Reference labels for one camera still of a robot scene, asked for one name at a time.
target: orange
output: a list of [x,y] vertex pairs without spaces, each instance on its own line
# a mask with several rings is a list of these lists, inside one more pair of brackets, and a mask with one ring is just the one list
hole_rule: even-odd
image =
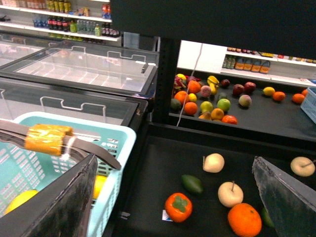
[[189,87],[189,94],[191,94],[191,93],[197,94],[201,90],[200,83],[198,83],[195,80],[190,81],[189,84],[188,84],[188,87]]
[[248,203],[240,203],[231,208],[228,222],[236,235],[241,237],[255,237],[262,228],[259,213]]
[[185,98],[186,98],[186,103],[189,102],[189,95],[185,91],[179,91],[177,94],[174,95],[174,98],[180,101],[181,106],[183,106]]
[[307,96],[307,93],[308,93],[308,91],[305,89],[305,90],[302,91],[301,94],[304,95],[304,96]]
[[232,116],[232,115],[225,115],[222,118],[222,122],[230,123],[230,124],[238,124],[237,118],[235,116]]
[[281,91],[277,91],[273,94],[273,99],[275,101],[282,101],[285,99],[285,93]]
[[301,104],[304,99],[305,99],[305,96],[302,94],[295,94],[292,96],[292,100],[296,104]]
[[224,111],[219,108],[214,109],[211,113],[212,120],[222,120],[223,117]]
[[198,111],[198,106],[194,102],[188,102],[184,106],[184,112],[186,112],[187,115],[194,115]]

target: orange tape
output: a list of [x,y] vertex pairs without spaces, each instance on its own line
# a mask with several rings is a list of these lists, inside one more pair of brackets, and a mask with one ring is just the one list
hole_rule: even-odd
[[65,135],[72,136],[73,129],[68,126],[36,124],[29,128],[24,147],[30,151],[60,156]]

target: green leaf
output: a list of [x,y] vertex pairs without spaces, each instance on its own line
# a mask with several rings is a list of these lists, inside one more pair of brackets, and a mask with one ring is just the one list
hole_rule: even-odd
[[182,199],[179,195],[177,195],[174,198],[174,202],[172,204],[172,206],[178,210],[180,210],[181,212],[186,212],[186,206],[188,205],[188,201],[185,199]]

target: shopping basket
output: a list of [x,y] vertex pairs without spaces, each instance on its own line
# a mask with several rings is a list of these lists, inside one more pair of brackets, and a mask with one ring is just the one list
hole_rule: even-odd
[[[97,174],[107,176],[107,180],[99,198],[92,204],[87,236],[102,236],[119,194],[122,172],[136,139],[135,132],[124,126],[43,112],[24,114],[14,122],[26,126],[38,123],[70,126],[77,137],[105,148],[116,157],[121,164],[120,170],[112,169],[98,160]],[[42,190],[75,164],[72,159],[64,160],[62,157],[0,143],[0,216],[10,201],[21,192],[29,189]]]

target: banana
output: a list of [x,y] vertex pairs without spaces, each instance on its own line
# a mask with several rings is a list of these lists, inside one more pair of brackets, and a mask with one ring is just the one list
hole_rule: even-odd
[[219,84],[219,81],[218,81],[218,79],[217,79],[215,76],[209,76],[209,77],[207,78],[207,83],[208,83],[209,85],[211,85],[211,84],[218,85],[218,84]]
[[218,88],[219,86],[218,85],[215,85],[213,83],[210,83],[209,87],[211,87],[211,95],[216,95],[217,92],[218,92]]

